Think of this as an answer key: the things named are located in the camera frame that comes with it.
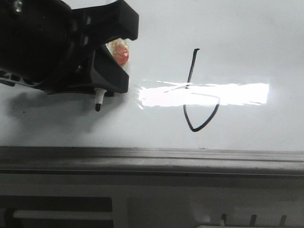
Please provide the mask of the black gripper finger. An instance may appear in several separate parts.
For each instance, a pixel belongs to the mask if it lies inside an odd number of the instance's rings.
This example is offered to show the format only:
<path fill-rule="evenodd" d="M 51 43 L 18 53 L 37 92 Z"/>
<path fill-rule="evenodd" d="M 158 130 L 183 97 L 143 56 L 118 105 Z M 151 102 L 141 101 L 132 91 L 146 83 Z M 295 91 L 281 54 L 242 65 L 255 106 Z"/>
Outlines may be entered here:
<path fill-rule="evenodd" d="M 139 33 L 139 14 L 124 0 L 113 3 L 73 9 L 72 35 L 88 51 L 116 40 L 136 40 Z"/>

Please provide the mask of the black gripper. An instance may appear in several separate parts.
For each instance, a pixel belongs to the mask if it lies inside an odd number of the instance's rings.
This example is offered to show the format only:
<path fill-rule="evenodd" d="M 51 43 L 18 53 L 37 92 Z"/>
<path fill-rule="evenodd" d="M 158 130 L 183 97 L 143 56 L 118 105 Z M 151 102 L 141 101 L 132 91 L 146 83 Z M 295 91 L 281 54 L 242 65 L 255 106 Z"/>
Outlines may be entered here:
<path fill-rule="evenodd" d="M 92 8 L 72 9 L 62 0 L 0 3 L 0 82 L 45 89 L 48 95 L 94 95 L 96 88 L 127 93 L 129 76 L 106 45 L 87 56 L 85 27 Z"/>

